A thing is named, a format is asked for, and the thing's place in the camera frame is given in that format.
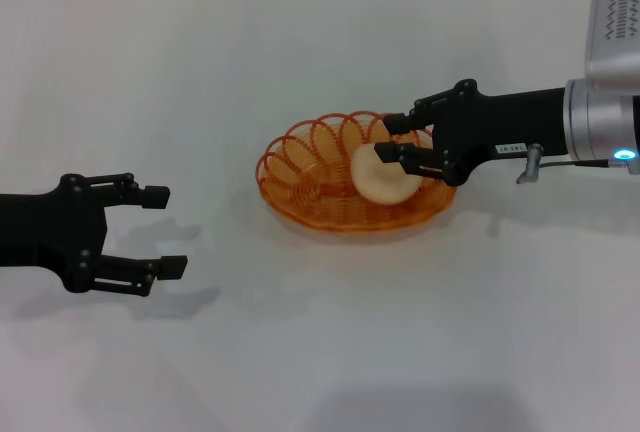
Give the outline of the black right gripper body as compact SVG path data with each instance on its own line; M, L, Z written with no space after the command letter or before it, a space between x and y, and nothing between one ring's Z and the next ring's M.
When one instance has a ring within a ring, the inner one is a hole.
M480 165L524 158L532 144L547 156L564 156L565 90L553 88L487 96L473 79L433 100L432 138L444 181L461 186Z

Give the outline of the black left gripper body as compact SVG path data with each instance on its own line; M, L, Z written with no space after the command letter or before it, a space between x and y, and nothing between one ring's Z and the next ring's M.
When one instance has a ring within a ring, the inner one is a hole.
M104 206L81 175L46 193L1 196L1 265L48 269L69 292L92 288L106 232Z

